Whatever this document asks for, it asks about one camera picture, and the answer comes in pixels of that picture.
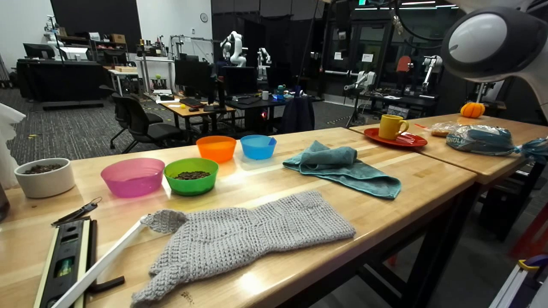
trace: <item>blue bowl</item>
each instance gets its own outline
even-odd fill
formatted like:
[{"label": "blue bowl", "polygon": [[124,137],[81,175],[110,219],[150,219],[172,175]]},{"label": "blue bowl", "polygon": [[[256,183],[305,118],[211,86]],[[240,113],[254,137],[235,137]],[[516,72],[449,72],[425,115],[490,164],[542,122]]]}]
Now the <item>blue bowl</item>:
[{"label": "blue bowl", "polygon": [[240,142],[244,156],[256,161],[273,157],[276,147],[276,139],[269,135],[246,135]]}]

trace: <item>gray knit fabric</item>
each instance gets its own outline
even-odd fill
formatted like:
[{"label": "gray knit fabric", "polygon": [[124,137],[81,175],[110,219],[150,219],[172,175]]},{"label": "gray knit fabric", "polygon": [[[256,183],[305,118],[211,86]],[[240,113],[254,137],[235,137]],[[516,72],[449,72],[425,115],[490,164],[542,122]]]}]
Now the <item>gray knit fabric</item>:
[{"label": "gray knit fabric", "polygon": [[288,252],[355,236],[350,222],[317,192],[285,197],[257,209],[189,214],[162,210],[144,221],[175,231],[151,269],[151,282],[134,294],[134,306],[163,299],[180,284],[252,264],[271,252]]}]

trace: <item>teal cloth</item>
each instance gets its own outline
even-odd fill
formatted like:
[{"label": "teal cloth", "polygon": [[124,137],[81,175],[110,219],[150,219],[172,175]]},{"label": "teal cloth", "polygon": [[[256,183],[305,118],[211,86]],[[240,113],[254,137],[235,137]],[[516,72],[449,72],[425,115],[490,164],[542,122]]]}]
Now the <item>teal cloth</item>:
[{"label": "teal cloth", "polygon": [[305,176],[336,181],[379,199],[394,200],[401,192],[398,178],[359,161],[357,151],[352,147],[329,149],[316,140],[305,152],[285,161],[285,166]]}]

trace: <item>plate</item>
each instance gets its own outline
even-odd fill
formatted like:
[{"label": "plate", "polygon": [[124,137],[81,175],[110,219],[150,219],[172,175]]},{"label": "plate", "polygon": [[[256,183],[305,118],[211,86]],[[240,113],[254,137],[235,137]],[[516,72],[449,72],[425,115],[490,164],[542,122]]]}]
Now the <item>plate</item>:
[{"label": "plate", "polygon": [[420,135],[413,135],[413,133],[400,135],[396,140],[381,139],[379,128],[367,128],[364,132],[364,135],[367,139],[376,140],[376,142],[393,145],[393,147],[405,147],[405,149],[418,149],[418,147],[425,147],[429,144],[427,139],[424,139]]}]

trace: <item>plastic bowl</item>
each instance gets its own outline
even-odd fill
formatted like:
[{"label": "plastic bowl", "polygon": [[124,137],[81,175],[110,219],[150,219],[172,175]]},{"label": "plastic bowl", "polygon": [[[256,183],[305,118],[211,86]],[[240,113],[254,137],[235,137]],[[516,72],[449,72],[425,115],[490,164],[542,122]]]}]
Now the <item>plastic bowl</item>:
[{"label": "plastic bowl", "polygon": [[102,178],[115,195],[134,199],[158,190],[163,169],[163,161],[139,157],[110,164],[102,171]]},{"label": "plastic bowl", "polygon": [[[167,166],[165,176],[172,190],[179,195],[203,195],[216,187],[220,164],[203,157],[191,157],[174,161]],[[208,176],[198,176],[194,180],[180,178],[182,173],[204,171]]]},{"label": "plastic bowl", "polygon": [[256,161],[273,157],[276,147],[276,139],[269,135],[246,135],[240,142],[244,156]]},{"label": "plastic bowl", "polygon": [[[57,168],[49,171],[28,173],[31,169],[37,169],[38,166]],[[14,175],[28,199],[47,199],[61,195],[76,185],[71,161],[66,157],[47,157],[26,163],[16,168]]]},{"label": "plastic bowl", "polygon": [[208,135],[196,142],[201,156],[216,163],[232,161],[237,147],[237,139],[228,135]]}]

